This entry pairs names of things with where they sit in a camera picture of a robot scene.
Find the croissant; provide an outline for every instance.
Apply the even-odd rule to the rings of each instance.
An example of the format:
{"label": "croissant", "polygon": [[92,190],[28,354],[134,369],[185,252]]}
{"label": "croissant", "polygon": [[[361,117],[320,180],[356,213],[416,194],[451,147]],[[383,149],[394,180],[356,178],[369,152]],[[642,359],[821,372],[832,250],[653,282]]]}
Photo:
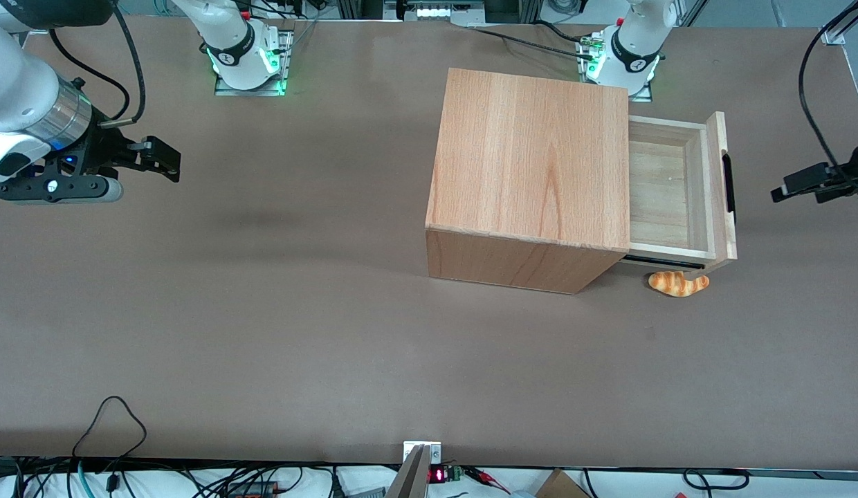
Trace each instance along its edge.
{"label": "croissant", "polygon": [[683,271],[657,271],[648,278],[650,287],[673,297],[688,297],[709,286],[709,278],[702,275],[695,280],[684,278]]}

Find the black drawer handle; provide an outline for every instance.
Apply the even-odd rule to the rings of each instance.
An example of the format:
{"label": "black drawer handle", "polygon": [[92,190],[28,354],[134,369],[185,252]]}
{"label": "black drawer handle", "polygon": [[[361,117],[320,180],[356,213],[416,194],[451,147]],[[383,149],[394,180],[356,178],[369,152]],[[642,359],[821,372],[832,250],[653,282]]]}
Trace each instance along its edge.
{"label": "black drawer handle", "polygon": [[724,189],[727,195],[727,212],[733,212],[733,220],[736,220],[736,199],[733,197],[733,170],[730,167],[730,155],[721,156],[721,165],[724,168]]}

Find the silver metal ring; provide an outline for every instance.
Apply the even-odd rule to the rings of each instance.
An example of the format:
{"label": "silver metal ring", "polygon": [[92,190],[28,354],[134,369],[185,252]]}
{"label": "silver metal ring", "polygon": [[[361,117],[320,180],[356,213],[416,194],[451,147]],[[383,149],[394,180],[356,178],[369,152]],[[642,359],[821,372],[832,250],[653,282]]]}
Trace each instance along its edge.
{"label": "silver metal ring", "polygon": [[60,79],[60,91],[50,111],[24,131],[59,151],[78,140],[91,122],[91,101],[71,83]]}

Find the wooden cabinet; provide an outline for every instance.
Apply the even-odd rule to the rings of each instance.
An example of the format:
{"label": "wooden cabinet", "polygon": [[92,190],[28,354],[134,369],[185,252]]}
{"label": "wooden cabinet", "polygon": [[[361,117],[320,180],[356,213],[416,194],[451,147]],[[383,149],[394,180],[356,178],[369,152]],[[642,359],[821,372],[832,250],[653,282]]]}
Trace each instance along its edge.
{"label": "wooden cabinet", "polygon": [[726,148],[720,113],[704,124],[631,118],[625,89],[451,69],[429,275],[577,293],[624,257],[725,264],[736,258]]}

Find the table surface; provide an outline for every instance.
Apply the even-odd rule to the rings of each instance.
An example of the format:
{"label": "table surface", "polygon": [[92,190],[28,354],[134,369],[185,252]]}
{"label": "table surface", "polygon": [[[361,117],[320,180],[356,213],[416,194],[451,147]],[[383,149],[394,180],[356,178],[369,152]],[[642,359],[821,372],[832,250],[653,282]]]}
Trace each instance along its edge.
{"label": "table surface", "polygon": [[[824,159],[796,94],[814,31],[676,29],[654,102],[631,106],[727,116],[740,259],[673,299],[631,265],[574,296],[426,277],[448,67],[572,79],[571,60],[443,23],[327,22],[286,97],[215,98],[186,19],[129,24],[148,105],[125,133],[182,151],[182,182],[122,171],[115,204],[0,202],[0,454],[68,454],[120,394],[142,457],[395,461],[432,438],[461,463],[858,470],[858,199],[768,194]],[[115,24],[61,37],[136,88]],[[83,75],[47,37],[28,50]],[[846,160],[857,92],[841,49],[818,50],[808,101]],[[83,452],[137,438],[112,407]]]}

